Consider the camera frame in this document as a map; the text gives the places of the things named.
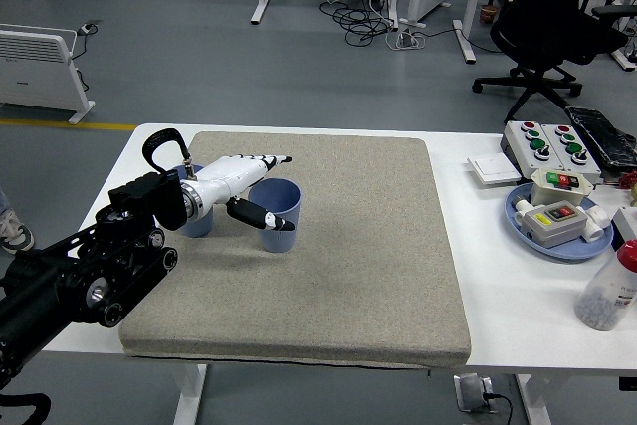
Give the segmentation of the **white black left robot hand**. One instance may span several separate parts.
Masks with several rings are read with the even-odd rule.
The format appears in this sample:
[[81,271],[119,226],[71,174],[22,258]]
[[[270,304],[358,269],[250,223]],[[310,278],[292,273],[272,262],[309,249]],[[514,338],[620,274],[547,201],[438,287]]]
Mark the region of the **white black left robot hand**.
[[215,204],[225,204],[234,219],[260,230],[291,232],[293,221],[245,200],[240,195],[263,180],[275,166],[291,162],[287,155],[222,156],[196,173],[195,180],[183,180],[182,191],[189,196],[189,217],[201,219]]

